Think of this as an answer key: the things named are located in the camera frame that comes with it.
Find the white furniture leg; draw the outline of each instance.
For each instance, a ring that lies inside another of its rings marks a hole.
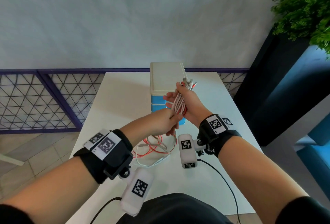
[[[22,162],[22,161],[10,158],[10,157],[8,157],[6,155],[3,155],[3,154],[0,154],[0,160],[5,161],[5,162],[9,162],[9,163],[12,163],[12,164],[15,164],[15,165],[18,165],[18,166],[22,166],[24,164],[24,162]]]

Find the tall planter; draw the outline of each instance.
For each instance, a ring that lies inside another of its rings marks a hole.
[[[266,38],[234,101],[266,146],[330,93],[330,62],[309,39]]]

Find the tile floor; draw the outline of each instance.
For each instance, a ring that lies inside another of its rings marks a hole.
[[[67,161],[79,132],[0,135],[0,153],[25,161],[23,166],[0,163],[0,203],[36,178]],[[227,218],[237,224],[237,215]],[[257,214],[240,214],[241,224],[262,224]]]

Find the hand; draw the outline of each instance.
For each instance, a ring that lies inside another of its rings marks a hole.
[[[150,135],[174,135],[182,118],[171,109],[161,109],[130,122],[120,130],[134,147]]]
[[[179,82],[177,82],[177,89],[175,92],[168,92],[166,96],[163,96],[163,99],[169,101],[171,103],[174,102],[178,93],[181,93],[184,98],[184,103],[187,108],[187,112],[184,117],[194,124],[197,128],[199,128],[200,123],[209,115],[212,114],[203,103],[199,100],[196,93],[192,90],[188,90],[186,87],[182,86]],[[171,108],[172,104],[166,103],[166,106]]]

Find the bundle of cables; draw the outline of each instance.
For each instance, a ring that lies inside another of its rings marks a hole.
[[[182,86],[185,86],[188,90],[192,90],[196,85],[196,83],[194,83],[194,84],[192,83],[192,79],[190,81],[187,81],[187,78],[184,78],[183,81],[181,82],[181,84],[182,84]],[[184,98],[183,98],[181,93],[177,94],[177,96],[176,96],[176,98],[173,102],[173,105],[172,105],[172,110],[174,110],[176,114],[184,115],[186,113],[187,108],[185,106]],[[151,143],[149,141],[149,137],[148,137],[146,139],[143,139],[144,143],[141,143],[136,147],[136,151],[132,151],[133,155],[134,155],[133,158],[135,158],[136,162],[142,167],[152,167],[152,166],[155,166],[155,165],[159,164],[161,161],[163,161],[164,159],[166,159],[170,156],[171,152],[174,150],[175,146],[178,143],[178,140],[177,140],[176,136],[174,135],[174,138],[175,138],[174,146],[170,151],[167,151],[167,146],[163,143],[163,137],[162,136],[152,136],[152,137],[154,139],[156,139],[157,143]],[[138,147],[145,147],[145,146],[149,146],[149,150],[145,154],[138,154]],[[158,148],[158,147],[161,148],[164,152],[156,150],[156,148]],[[151,152],[156,152],[156,153],[160,153],[160,154],[167,154],[167,155],[160,158],[159,160],[157,160],[152,165],[141,164],[139,162],[138,158],[144,157],[144,156],[150,154]]]

